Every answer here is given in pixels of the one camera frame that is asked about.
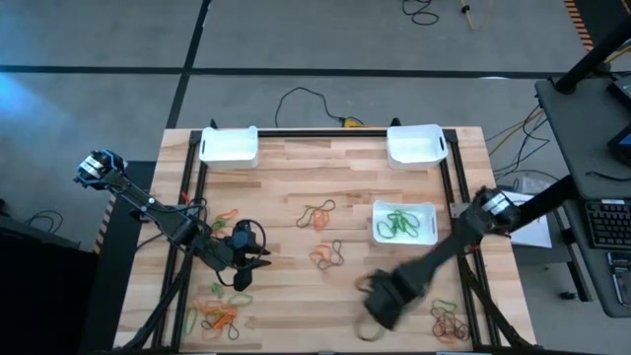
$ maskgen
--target desk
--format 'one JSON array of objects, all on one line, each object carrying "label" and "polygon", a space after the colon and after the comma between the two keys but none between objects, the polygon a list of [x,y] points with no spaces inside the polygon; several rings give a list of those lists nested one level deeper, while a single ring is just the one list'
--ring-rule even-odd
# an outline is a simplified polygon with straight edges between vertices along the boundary
[{"label": "desk", "polygon": [[[482,185],[494,185],[491,166],[479,127],[456,129],[465,174],[473,193]],[[165,132],[151,193],[166,204],[175,204],[184,166],[190,130]],[[191,186],[196,183],[193,168]],[[422,303],[377,342],[355,337],[354,318],[362,311],[363,294],[353,282],[365,273],[391,268],[423,247],[384,247],[372,243],[372,203],[429,201],[436,205],[440,238],[450,232],[441,172],[400,172],[386,162],[386,141],[381,138],[261,138],[259,165],[253,171],[208,171],[204,197],[210,215],[240,211],[265,228],[271,266],[256,269],[247,292],[251,305],[240,309],[235,321],[241,336],[232,341],[202,339],[199,318],[193,332],[182,338],[180,350],[198,352],[316,352],[316,351],[435,351],[468,350],[470,342],[444,344],[432,334],[431,302]],[[330,213],[325,230],[300,230],[295,221],[304,205],[320,205],[331,198],[337,208]],[[144,226],[139,242],[157,234]],[[316,269],[309,253],[319,243],[340,239],[345,263],[325,272]],[[168,244],[157,240],[135,257],[115,344],[128,341],[158,303]],[[532,343],[534,334],[510,241],[488,237],[482,245],[491,295],[515,329]],[[225,271],[224,279],[232,273]],[[195,260],[188,289],[192,300],[215,299],[210,286],[216,276]],[[227,295],[234,294],[226,290]],[[427,300],[443,298],[460,304],[456,314],[465,320],[462,291],[454,259],[437,271]],[[170,308],[170,316],[175,303]],[[478,310],[483,336],[483,314]],[[166,334],[171,334],[169,317]]]},{"label": "desk", "polygon": [[549,201],[541,204],[544,207],[540,212],[546,213],[549,207],[563,204],[603,310],[610,317],[631,318],[631,309],[623,307],[617,300],[606,260],[608,250],[589,246],[587,221],[578,202],[581,199],[631,197],[628,182],[586,176],[588,171],[621,177],[631,174],[628,167],[613,159],[606,147],[613,136],[631,124],[629,110],[607,91],[610,83],[610,79],[585,79],[570,95],[558,93],[550,81],[535,84],[541,107],[571,174],[551,186],[549,190],[554,192],[549,194]]}]

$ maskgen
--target wooden table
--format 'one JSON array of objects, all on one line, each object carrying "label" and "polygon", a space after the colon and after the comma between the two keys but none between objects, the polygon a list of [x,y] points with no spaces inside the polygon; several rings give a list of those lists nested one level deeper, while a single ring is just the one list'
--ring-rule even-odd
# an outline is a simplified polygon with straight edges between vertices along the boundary
[{"label": "wooden table", "polygon": [[[181,181],[189,136],[187,129],[165,131],[151,193],[165,204],[175,204]],[[479,127],[456,128],[470,192],[494,185],[488,153]],[[457,189],[453,162],[449,161],[453,186]],[[191,192],[196,184],[193,169]],[[197,318],[193,331],[181,341],[181,351],[204,352],[316,352],[316,351],[434,351],[468,350],[470,341],[440,342],[432,334],[431,300],[458,303],[456,315],[466,320],[462,291],[454,259],[441,267],[426,302],[400,322],[397,331],[387,332],[376,342],[356,338],[352,323],[363,311],[364,294],[355,290],[358,277],[375,268],[390,269],[402,260],[422,255],[429,248],[391,247],[372,241],[372,203],[432,202],[437,207],[439,238],[450,232],[444,189],[438,167],[428,171],[401,172],[386,162],[384,138],[261,138],[259,165],[252,171],[212,171],[206,178],[204,197],[211,219],[233,208],[239,218],[260,222],[265,228],[271,266],[254,271],[246,292],[251,305],[239,309],[235,326],[237,340],[226,333],[204,340]],[[305,205],[321,205],[326,199],[337,203],[323,231],[298,229],[296,220]],[[145,226],[140,241],[158,233]],[[309,258],[317,244],[343,241],[345,263],[322,272]],[[128,341],[158,303],[168,243],[157,240],[136,254],[118,326],[116,345]],[[534,334],[510,241],[489,236],[483,240],[483,256],[493,300],[508,321],[526,340]],[[232,271],[222,273],[232,280]],[[216,299],[211,285],[215,273],[195,259],[188,292],[192,300]],[[227,289],[228,297],[235,292]],[[172,333],[175,302],[170,308],[166,330]],[[478,305],[480,329],[488,343],[486,325]]]}]

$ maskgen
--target white bin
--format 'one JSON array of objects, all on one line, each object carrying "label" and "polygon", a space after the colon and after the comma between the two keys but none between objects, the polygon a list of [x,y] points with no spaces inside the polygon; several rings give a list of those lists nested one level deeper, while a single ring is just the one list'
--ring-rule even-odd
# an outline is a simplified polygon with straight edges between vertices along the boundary
[{"label": "white bin", "polygon": [[258,129],[204,128],[199,160],[211,169],[253,169],[258,165]]},{"label": "white bin", "polygon": [[396,170],[436,167],[447,157],[447,142],[438,124],[387,129],[387,162]]},{"label": "white bin", "polygon": [[[405,232],[399,232],[394,238],[384,238],[379,234],[377,225],[385,222],[389,226],[392,222],[387,215],[395,210],[403,211],[415,216],[420,222],[417,229],[418,236],[412,237]],[[388,203],[377,200],[373,203],[373,238],[377,243],[403,244],[416,246],[432,246],[438,241],[438,226],[436,224],[436,207],[433,203],[425,202],[419,204],[412,203]]]}]

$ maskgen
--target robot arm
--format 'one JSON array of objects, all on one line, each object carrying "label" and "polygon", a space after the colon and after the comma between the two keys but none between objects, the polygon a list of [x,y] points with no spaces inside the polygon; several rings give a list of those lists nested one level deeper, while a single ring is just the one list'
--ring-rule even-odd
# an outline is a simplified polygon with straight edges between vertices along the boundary
[{"label": "robot arm", "polygon": [[[211,237],[212,229],[197,218],[191,209],[201,207],[188,206],[175,208],[166,206],[143,191],[129,180],[126,173],[127,163],[109,150],[93,151],[77,168],[75,181],[84,187],[96,190],[108,190],[123,197],[146,217],[153,220],[165,234],[169,242],[184,252],[191,252],[215,271],[222,271],[227,266],[236,268],[235,288],[242,291],[251,282],[251,270],[268,265],[261,260],[261,255],[269,254],[263,246],[255,242],[255,234],[249,223],[243,220],[237,223],[231,237],[218,239]],[[257,254],[248,259],[246,253]]]},{"label": "robot arm", "polygon": [[397,266],[392,272],[376,270],[368,276],[369,295],[364,306],[373,319],[393,330],[405,307],[423,298],[434,273],[445,261],[478,244],[488,233],[503,233],[519,221],[519,207],[498,189],[482,187],[460,214],[452,234],[422,257]]}]

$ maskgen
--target black keyboard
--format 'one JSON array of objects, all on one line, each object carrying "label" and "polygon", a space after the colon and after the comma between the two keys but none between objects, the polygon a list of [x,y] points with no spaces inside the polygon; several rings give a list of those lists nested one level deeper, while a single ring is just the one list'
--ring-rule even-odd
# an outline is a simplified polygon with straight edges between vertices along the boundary
[{"label": "black keyboard", "polygon": [[631,249],[631,204],[588,201],[585,209],[592,247]]}]

